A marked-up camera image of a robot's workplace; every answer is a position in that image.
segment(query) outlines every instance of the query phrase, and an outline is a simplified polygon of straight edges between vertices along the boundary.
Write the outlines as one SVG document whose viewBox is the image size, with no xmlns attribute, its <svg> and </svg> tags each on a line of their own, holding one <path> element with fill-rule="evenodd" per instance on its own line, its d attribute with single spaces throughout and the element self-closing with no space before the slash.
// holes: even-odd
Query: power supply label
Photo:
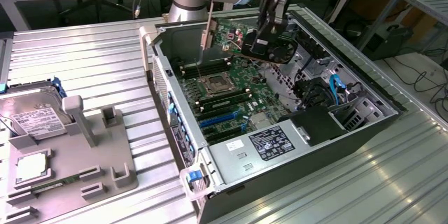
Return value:
<svg viewBox="0 0 448 224">
<path fill-rule="evenodd" d="M 250 139 L 265 161 L 297 149 L 281 126 L 251 135 Z"/>
<path fill-rule="evenodd" d="M 39 136 L 65 129 L 65 124 L 53 107 L 11 116 L 31 136 Z"/>
</svg>

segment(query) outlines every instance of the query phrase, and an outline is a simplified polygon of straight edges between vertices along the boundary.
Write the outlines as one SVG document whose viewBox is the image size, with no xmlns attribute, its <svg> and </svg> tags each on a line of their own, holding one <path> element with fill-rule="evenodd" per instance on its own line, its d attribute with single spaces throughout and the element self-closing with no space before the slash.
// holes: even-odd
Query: metal table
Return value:
<svg viewBox="0 0 448 224">
<path fill-rule="evenodd" d="M 363 35 L 358 48 L 363 50 L 366 45 L 369 44 L 379 26 L 383 24 L 387 19 L 390 13 L 397 7 L 397 4 L 401 0 L 391 0 L 387 4 L 382 14 L 379 15 L 373 27 L 369 32 Z M 413 6 L 425 11 L 430 16 L 433 16 L 441 23 L 448 26 L 448 0 L 405 0 Z"/>
<path fill-rule="evenodd" d="M 214 223 L 447 222 L 447 123 L 309 9 L 294 9 L 410 111 L 354 155 Z M 161 22 L 157 18 L 21 32 L 6 45 L 13 48 L 10 84 L 57 75 L 69 95 L 79 94 L 86 99 L 86 114 L 98 113 L 110 104 L 123 110 L 138 169 L 135 190 L 47 223 L 197 222 L 154 108 L 139 51 L 138 28 Z M 6 131 L 0 131 L 0 196 L 6 193 L 9 150 Z"/>
</svg>

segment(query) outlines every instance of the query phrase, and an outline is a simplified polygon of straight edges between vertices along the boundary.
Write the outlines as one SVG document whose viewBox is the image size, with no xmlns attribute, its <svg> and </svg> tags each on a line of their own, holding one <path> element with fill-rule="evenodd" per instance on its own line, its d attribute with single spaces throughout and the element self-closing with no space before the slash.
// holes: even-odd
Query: hard drive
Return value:
<svg viewBox="0 0 448 224">
<path fill-rule="evenodd" d="M 14 136 L 42 140 L 67 132 L 74 118 L 63 111 L 63 96 L 58 79 L 14 86 L 0 95 L 0 117 Z"/>
</svg>

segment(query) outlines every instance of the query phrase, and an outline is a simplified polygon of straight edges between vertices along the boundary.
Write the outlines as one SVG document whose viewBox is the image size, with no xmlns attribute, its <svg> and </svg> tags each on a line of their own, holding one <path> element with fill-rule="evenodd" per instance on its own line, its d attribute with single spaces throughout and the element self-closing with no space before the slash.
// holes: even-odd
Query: blue pcie slot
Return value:
<svg viewBox="0 0 448 224">
<path fill-rule="evenodd" d="M 237 115 L 238 115 L 239 111 L 241 110 L 235 111 L 231 114 L 223 115 L 223 116 L 221 116 L 218 118 L 214 118 L 214 119 L 210 119 L 210 120 L 202 122 L 201 125 L 199 125 L 201 128 L 211 126 L 211 125 L 222 123 L 222 122 L 226 122 L 229 120 L 234 120 L 237 118 Z"/>
</svg>

